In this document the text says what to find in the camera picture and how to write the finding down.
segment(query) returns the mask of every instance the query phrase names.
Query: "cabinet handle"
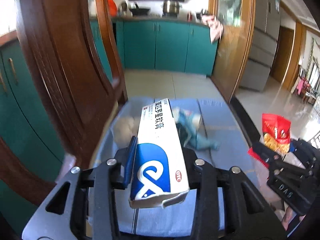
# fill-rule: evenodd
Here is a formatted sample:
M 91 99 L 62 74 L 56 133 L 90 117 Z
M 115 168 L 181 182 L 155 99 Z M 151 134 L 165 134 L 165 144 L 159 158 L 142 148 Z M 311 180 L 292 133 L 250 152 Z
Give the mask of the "cabinet handle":
M 16 73 L 16 70 L 15 70 L 15 68 L 14 68 L 14 64 L 13 64 L 12 58 L 9 58 L 8 61 L 10 62 L 11 69 L 12 69 L 12 73 L 13 73 L 13 76 L 14 76 L 14 79 L 15 79 L 15 82 L 16 82 L 16 85 L 18 85 L 17 73 Z
M 7 93 L 7 87 L 5 86 L 5 83 L 4 83 L 2 74 L 1 74 L 1 70 L 0 70 L 0 81 L 1 81 L 1 84 L 2 84 L 2 86 L 3 86 L 4 92 Z

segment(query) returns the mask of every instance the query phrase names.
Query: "stainless steel pot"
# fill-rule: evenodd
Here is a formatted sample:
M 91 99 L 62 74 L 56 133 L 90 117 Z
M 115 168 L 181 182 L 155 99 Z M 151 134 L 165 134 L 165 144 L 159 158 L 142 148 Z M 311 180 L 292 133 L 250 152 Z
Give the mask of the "stainless steel pot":
M 177 1 L 166 0 L 163 2 L 162 11 L 164 14 L 179 14 L 180 6 Z

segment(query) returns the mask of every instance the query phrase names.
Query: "refrigerator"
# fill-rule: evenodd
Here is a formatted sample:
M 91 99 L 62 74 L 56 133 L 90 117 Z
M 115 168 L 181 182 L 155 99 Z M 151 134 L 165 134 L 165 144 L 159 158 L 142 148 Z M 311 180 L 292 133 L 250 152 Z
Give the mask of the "refrigerator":
M 240 86 L 263 91 L 276 54 L 280 0 L 256 0 L 252 45 Z

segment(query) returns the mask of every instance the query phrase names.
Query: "teal cabinet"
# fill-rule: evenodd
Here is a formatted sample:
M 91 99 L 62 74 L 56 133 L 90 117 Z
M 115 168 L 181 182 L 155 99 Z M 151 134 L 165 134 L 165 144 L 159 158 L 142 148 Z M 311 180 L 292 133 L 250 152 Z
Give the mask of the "teal cabinet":
M 158 22 L 156 32 L 156 70 L 184 72 L 189 24 Z
M 211 76 L 218 42 L 211 44 L 207 26 L 190 25 L 186 73 Z
M 155 69 L 156 22 L 124 23 L 125 68 Z
M 0 212 L 18 236 L 22 231 L 37 206 L 19 196 L 7 184 L 0 180 Z
M 33 84 L 19 41 L 2 46 L 0 51 L 8 90 L 12 90 L 23 115 L 40 140 L 62 162 L 64 149 Z
M 92 35 L 93 35 L 93 40 L 94 44 L 96 46 L 97 53 L 100 58 L 100 62 L 102 64 L 103 70 L 106 73 L 108 79 L 110 82 L 112 82 L 112 73 L 110 69 L 110 64 L 108 61 L 108 57 L 106 54 L 106 51 L 104 49 L 104 45 L 101 39 L 101 34 L 100 34 L 100 28 L 97 20 L 92 20 L 90 21 L 91 25 L 91 30 L 92 30 Z
M 61 161 L 36 135 L 18 106 L 0 58 L 0 136 L 25 167 L 47 181 L 59 174 Z M 0 182 L 0 212 L 17 234 L 30 219 L 36 207 Z
M 124 59 L 124 22 L 116 22 L 116 40 L 122 68 L 125 68 Z

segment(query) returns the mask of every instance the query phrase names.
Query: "red plastic bag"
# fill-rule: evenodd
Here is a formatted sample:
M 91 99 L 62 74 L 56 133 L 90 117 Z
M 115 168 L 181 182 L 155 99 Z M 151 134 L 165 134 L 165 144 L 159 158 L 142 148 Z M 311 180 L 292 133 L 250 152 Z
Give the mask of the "red plastic bag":
M 264 144 L 284 158 L 290 149 L 291 122 L 276 114 L 262 114 Z
M 118 9 L 116 6 L 116 3 L 114 2 L 114 0 L 108 0 L 108 5 L 109 5 L 109 13 L 111 16 L 116 16 L 118 13 Z

